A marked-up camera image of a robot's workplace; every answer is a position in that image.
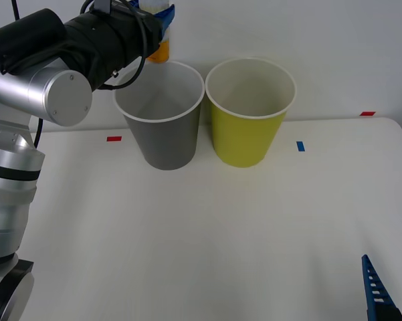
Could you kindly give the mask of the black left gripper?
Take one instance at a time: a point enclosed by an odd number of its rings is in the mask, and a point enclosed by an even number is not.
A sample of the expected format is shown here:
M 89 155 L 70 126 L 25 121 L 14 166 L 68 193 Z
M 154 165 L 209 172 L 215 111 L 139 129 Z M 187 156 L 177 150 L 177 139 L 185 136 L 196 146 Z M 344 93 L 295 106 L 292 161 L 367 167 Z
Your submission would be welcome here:
M 139 7 L 139 0 L 131 0 L 129 3 L 133 7 Z M 167 9 L 159 11 L 154 15 L 140 11 L 137 13 L 146 34 L 146 56 L 149 57 L 159 49 L 163 38 L 162 33 L 168 30 L 175 18 L 175 5 L 172 4 Z M 113 59 L 113 71 L 118 72 L 132 63 L 136 58 L 142 56 L 144 42 L 141 27 L 134 13 L 128 9 L 112 9 L 111 17 L 111 24 L 119 40 L 119 45 L 114 52 Z

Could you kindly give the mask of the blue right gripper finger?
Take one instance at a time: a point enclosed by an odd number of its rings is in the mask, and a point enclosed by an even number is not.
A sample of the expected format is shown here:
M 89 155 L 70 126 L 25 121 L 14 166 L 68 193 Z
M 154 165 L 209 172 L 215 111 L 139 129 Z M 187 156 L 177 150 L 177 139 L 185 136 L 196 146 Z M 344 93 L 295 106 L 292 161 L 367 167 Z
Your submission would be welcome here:
M 362 268 L 368 321 L 402 321 L 402 313 L 390 297 L 368 255 L 362 256 Z

